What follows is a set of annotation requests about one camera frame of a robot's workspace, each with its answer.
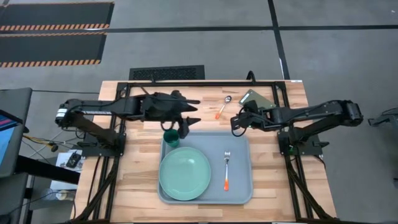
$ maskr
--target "spoon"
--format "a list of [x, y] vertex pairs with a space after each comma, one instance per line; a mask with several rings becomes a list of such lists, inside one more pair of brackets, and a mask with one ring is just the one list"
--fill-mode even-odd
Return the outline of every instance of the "spoon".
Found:
[[224, 109], [225, 105], [226, 105], [227, 103], [231, 102], [231, 100], [232, 100], [232, 97], [231, 97], [231, 96], [227, 96], [227, 97], [225, 98], [225, 103], [224, 103], [223, 107], [220, 109], [220, 111], [216, 114], [216, 119], [220, 118], [221, 113], [223, 112], [223, 109]]

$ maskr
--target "plastic tray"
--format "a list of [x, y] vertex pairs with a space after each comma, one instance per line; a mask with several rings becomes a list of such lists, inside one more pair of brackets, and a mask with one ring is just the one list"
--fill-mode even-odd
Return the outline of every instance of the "plastic tray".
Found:
[[[191, 131], [185, 139], [180, 139], [178, 147], [193, 147], [201, 150], [211, 167], [211, 179], [208, 188], [197, 198], [179, 201], [169, 197], [158, 181], [157, 193], [165, 203], [181, 204], [244, 204], [253, 195], [253, 179], [249, 141], [245, 136], [234, 137], [224, 131]], [[172, 148], [162, 141], [160, 161]], [[224, 152], [229, 150], [228, 162], [229, 191], [224, 191], [225, 161]]]

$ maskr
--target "orange-handled spoon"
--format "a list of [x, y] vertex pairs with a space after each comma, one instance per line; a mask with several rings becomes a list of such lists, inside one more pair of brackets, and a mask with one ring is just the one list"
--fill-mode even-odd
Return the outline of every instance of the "orange-handled spoon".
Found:
[[226, 105], [227, 103], [231, 102], [231, 100], [232, 100], [232, 97], [231, 97], [231, 96], [227, 96], [227, 97], [225, 98], [225, 102], [224, 102], [223, 107], [221, 107], [220, 111], [217, 112], [217, 114], [216, 114], [216, 119], [220, 118], [221, 113], [223, 112], [223, 109], [224, 109], [225, 105]]
[[228, 161], [231, 157], [231, 152], [225, 151], [224, 152], [224, 160], [225, 160], [225, 183], [224, 183], [224, 190], [229, 190], [229, 183], [228, 183]]

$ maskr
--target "butcher block tabletop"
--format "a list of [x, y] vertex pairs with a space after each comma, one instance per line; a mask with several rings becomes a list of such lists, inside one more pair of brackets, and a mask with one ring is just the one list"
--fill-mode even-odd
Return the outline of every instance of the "butcher block tabletop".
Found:
[[[118, 82], [121, 81], [103, 82], [98, 99], [114, 100]], [[285, 81], [285, 83], [290, 107], [308, 106], [303, 83], [292, 81]], [[241, 106], [238, 102], [249, 89], [273, 101], [272, 90], [269, 86], [158, 86], [145, 87], [145, 89], [149, 93], [168, 94], [173, 90], [179, 90], [187, 99], [200, 100], [199, 105], [194, 105], [198, 108], [197, 111], [183, 113], [183, 117], [201, 118], [199, 123], [189, 127], [190, 130], [230, 131], [229, 119], [239, 112]], [[138, 87], [131, 90], [131, 95], [143, 93]], [[215, 119], [215, 114], [221, 108], [227, 95], [232, 96], [232, 101], [226, 105], [220, 119]], [[103, 128], [109, 128], [110, 121], [110, 116], [94, 117], [94, 122]], [[295, 221], [285, 161], [279, 153], [276, 131], [263, 132], [248, 129], [245, 133], [250, 144], [254, 184], [254, 193], [248, 203], [244, 205], [169, 205], [163, 203], [157, 195], [159, 150], [163, 135], [160, 123], [134, 121], [126, 122], [126, 127], [127, 141], [124, 155], [119, 163], [111, 222]], [[86, 207], [96, 161], [97, 157], [89, 157], [83, 164], [75, 198], [77, 215]], [[309, 191], [325, 211], [335, 217], [336, 212], [323, 164], [313, 156], [302, 156], [302, 162]], [[102, 158], [91, 197], [98, 188], [101, 165]], [[105, 192], [102, 199], [100, 218], [103, 218], [105, 214], [107, 193]], [[301, 214], [306, 217], [302, 194], [298, 189], [297, 194]]]

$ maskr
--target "teal plate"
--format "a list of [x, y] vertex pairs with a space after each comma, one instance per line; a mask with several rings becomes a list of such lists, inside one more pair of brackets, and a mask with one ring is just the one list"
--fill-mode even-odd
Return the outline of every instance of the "teal plate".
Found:
[[176, 200], [192, 200], [210, 183], [210, 164], [206, 156], [191, 147], [169, 152], [160, 163], [159, 182], [164, 192]]

